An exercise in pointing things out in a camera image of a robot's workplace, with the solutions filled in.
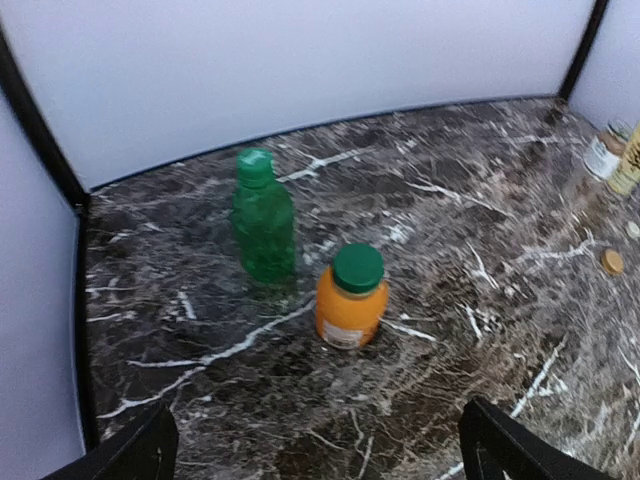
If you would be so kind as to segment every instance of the bottle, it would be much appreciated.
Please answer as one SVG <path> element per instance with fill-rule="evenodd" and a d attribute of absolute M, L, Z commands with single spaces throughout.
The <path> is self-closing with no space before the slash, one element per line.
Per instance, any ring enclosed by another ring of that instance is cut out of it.
<path fill-rule="evenodd" d="M 608 179 L 614 172 L 620 156 L 631 136 L 631 128 L 619 120 L 611 121 L 599 132 L 585 152 L 584 165 L 600 180 Z"/>
<path fill-rule="evenodd" d="M 240 152 L 231 212 L 242 265 L 264 283 L 284 280 L 295 269 L 293 201 L 276 180 L 272 162 L 268 150 Z"/>
<path fill-rule="evenodd" d="M 618 168 L 608 180 L 611 189 L 620 195 L 629 195 L 640 181 L 640 123 L 627 143 Z"/>
<path fill-rule="evenodd" d="M 389 298 L 383 275 L 384 261 L 375 248 L 364 243 L 342 247 L 318 282 L 318 335 L 342 350 L 370 342 Z"/>

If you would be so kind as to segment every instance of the brown cap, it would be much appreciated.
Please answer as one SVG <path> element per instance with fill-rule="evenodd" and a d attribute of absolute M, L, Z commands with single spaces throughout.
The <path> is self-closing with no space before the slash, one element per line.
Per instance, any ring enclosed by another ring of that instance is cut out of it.
<path fill-rule="evenodd" d="M 618 252 L 610 248 L 602 255 L 602 265 L 609 275 L 619 275 L 624 271 L 624 262 Z"/>

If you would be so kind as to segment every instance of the black edge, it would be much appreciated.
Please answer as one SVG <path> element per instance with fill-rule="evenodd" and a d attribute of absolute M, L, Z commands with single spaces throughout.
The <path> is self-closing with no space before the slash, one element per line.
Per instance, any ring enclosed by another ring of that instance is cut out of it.
<path fill-rule="evenodd" d="M 159 170 L 163 167 L 168 167 L 169 165 L 172 165 L 174 163 L 180 163 L 180 162 L 187 162 L 189 160 L 192 160 L 194 158 L 198 158 L 198 157 L 204 157 L 205 155 L 210 155 L 212 153 L 215 153 L 219 150 L 225 150 L 227 148 L 241 148 L 243 146 L 250 146 L 255 142 L 260 142 L 266 138 L 270 138 L 270 137 L 277 137 L 279 135 L 288 135 L 290 133 L 294 133 L 294 132 L 302 132 L 305 130 L 311 130 L 313 128 L 318 128 L 318 127 L 324 127 L 326 125 L 333 125 L 336 123 L 342 123 L 342 122 L 350 122 L 352 120 L 362 120 L 365 118 L 376 118 L 376 117 L 382 117 L 384 115 L 392 115 L 394 113 L 410 113 L 410 112 L 415 112 L 417 110 L 432 110 L 432 109 L 437 109 L 437 108 L 446 108 L 446 107 L 455 107 L 458 105 L 474 105 L 477 103 L 493 103 L 493 102 L 507 102 L 507 101 L 511 101 L 511 100 L 545 100 L 545 99 L 553 99 L 553 98 L 558 98 L 558 95 L 556 94 L 540 94 L 540 95 L 515 95 L 515 96 L 506 96 L 506 97 L 494 97 L 494 98 L 480 98 L 480 99 L 475 99 L 475 100 L 454 100 L 451 102 L 442 102 L 442 103 L 435 103 L 435 104 L 431 104 L 431 105 L 421 105 L 421 106 L 417 106 L 417 107 L 407 107 L 407 108 L 400 108 L 400 109 L 394 109 L 394 110 L 383 110 L 381 112 L 373 112 L 373 113 L 367 113 L 364 115 L 354 115 L 352 117 L 344 117 L 344 118 L 338 118 L 338 119 L 332 119 L 332 120 L 327 120 L 326 122 L 319 122 L 319 123 L 312 123 L 309 125 L 305 125 L 303 127 L 296 127 L 296 128 L 291 128 L 289 130 L 279 130 L 277 132 L 272 132 L 272 133 L 268 133 L 267 135 L 262 135 L 259 137 L 253 137 L 253 138 L 248 138 L 248 139 L 244 139 L 244 140 L 240 140 L 237 142 L 232 142 L 232 143 L 227 143 L 224 145 L 220 145 L 219 147 L 215 147 L 215 148 L 210 148 L 208 150 L 204 150 L 198 153 L 194 153 L 193 155 L 187 155 L 186 157 L 181 157 L 178 158 L 176 160 L 168 160 L 166 162 L 160 163 L 158 165 L 154 165 L 153 167 L 149 167 L 149 168 L 145 168 L 144 170 L 139 170 L 137 172 L 134 173 L 130 173 L 128 175 L 124 175 L 122 177 L 116 178 L 115 180 L 111 180 L 109 182 L 106 183 L 102 183 L 100 185 L 97 185 L 93 188 L 91 188 L 91 192 L 97 192 L 98 190 L 100 190 L 101 188 L 105 188 L 108 187 L 109 185 L 113 185 L 119 182 L 123 182 L 125 180 L 128 180 L 130 178 L 133 177 L 137 177 L 138 175 L 143 175 L 145 173 L 149 173 L 149 172 L 153 172 L 155 170 Z"/>
<path fill-rule="evenodd" d="M 75 365 L 76 388 L 78 391 L 78 409 L 84 444 L 87 452 L 96 448 L 100 443 L 96 409 L 91 384 L 91 362 L 87 337 L 87 305 L 85 293 L 86 257 L 87 257 L 87 229 L 89 227 L 89 205 L 87 203 L 79 212 L 78 244 L 76 247 L 76 284 L 75 284 Z"/>
<path fill-rule="evenodd" d="M 16 64 L 0 25 L 0 87 L 31 146 L 36 151 L 47 172 L 58 186 L 67 202 L 79 213 L 89 202 L 89 195 L 83 190 L 60 147 L 49 131 L 47 124 L 36 106 L 20 69 Z"/>
<path fill-rule="evenodd" d="M 558 92 L 558 96 L 564 100 L 569 100 L 569 97 L 578 82 L 578 78 L 580 78 L 580 74 L 582 73 L 584 64 L 589 57 L 593 41 L 598 35 L 598 29 L 600 28 L 600 24 L 602 23 L 602 19 L 604 18 L 608 5 L 609 0 L 595 0 L 593 4 L 591 16 L 589 17 L 589 22 L 587 22 L 584 34 L 582 35 L 582 40 L 580 40 L 580 45 L 573 56 L 571 66 L 569 67 L 569 70 L 567 70 L 567 75 L 564 77 L 564 81 L 562 82 L 562 86 Z"/>

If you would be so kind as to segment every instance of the white label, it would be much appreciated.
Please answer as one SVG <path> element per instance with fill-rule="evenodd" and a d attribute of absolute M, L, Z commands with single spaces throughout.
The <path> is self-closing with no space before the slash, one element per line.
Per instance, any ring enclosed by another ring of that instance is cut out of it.
<path fill-rule="evenodd" d="M 323 321 L 323 324 L 322 338 L 332 347 L 350 350 L 360 346 L 360 340 L 362 340 L 363 335 L 362 330 L 344 330 L 331 325 L 326 320 Z"/>
<path fill-rule="evenodd" d="M 604 180 L 611 176 L 619 161 L 620 157 L 607 150 L 598 137 L 593 139 L 584 156 L 584 164 L 589 171 Z"/>

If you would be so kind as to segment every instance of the white panel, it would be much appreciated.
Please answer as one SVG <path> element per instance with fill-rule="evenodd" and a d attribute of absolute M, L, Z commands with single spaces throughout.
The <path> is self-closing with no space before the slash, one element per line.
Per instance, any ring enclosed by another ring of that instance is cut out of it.
<path fill-rule="evenodd" d="M 640 2 L 613 0 L 571 97 L 571 106 L 597 127 L 640 120 Z"/>
<path fill-rule="evenodd" d="M 0 0 L 87 187 L 296 127 L 554 94 L 590 0 Z"/>
<path fill-rule="evenodd" d="M 0 92 L 0 478 L 84 452 L 73 357 L 77 221 Z"/>

